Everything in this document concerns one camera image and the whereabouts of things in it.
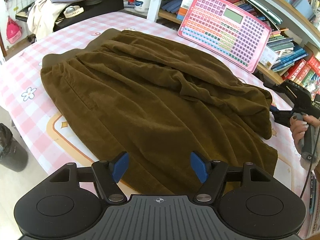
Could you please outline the person right hand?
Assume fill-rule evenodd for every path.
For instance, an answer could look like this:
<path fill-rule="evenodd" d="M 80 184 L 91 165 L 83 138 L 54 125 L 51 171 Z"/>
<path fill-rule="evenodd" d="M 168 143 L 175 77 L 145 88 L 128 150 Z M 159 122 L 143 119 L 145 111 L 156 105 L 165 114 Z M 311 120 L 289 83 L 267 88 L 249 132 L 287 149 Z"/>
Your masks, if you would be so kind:
<path fill-rule="evenodd" d="M 314 136 L 314 139 L 316 140 L 317 132 L 319 132 L 319 119 L 311 115 L 303 115 L 303 121 L 298 120 L 295 116 L 291 117 L 290 119 L 290 130 L 292 132 L 295 147 L 300 155 L 302 155 L 302 147 L 299 146 L 299 142 L 304 138 L 304 135 L 309 126 L 313 126 L 316 129 L 316 134 Z M 316 154 L 317 160 L 314 164 L 312 164 L 311 171 L 319 169 L 319 139 L 316 145 Z M 306 170 L 310 166 L 310 162 L 303 159 L 302 157 L 300 159 L 300 164 Z"/>

